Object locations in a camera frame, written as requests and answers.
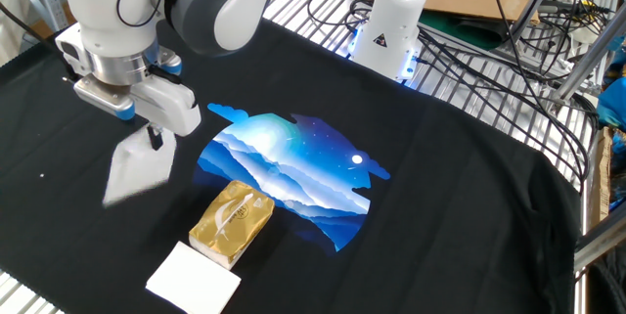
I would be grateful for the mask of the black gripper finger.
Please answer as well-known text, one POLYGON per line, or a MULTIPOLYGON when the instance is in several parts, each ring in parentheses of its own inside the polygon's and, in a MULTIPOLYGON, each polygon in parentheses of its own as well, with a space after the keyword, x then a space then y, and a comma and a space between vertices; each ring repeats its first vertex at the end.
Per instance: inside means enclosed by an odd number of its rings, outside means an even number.
POLYGON ((163 145, 162 132, 153 125, 147 127, 147 132, 152 149, 158 151, 163 145))

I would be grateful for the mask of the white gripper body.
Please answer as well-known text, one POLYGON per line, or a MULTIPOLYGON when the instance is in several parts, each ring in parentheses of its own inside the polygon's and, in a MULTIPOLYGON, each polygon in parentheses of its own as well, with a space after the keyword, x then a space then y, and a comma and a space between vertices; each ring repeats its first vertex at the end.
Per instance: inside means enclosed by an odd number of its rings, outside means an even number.
POLYGON ((157 41, 140 52, 101 56, 85 48, 76 23, 55 43, 80 76, 73 90, 81 100, 121 120, 139 115, 179 136, 200 125, 194 92, 170 72, 179 68, 180 58, 157 41))

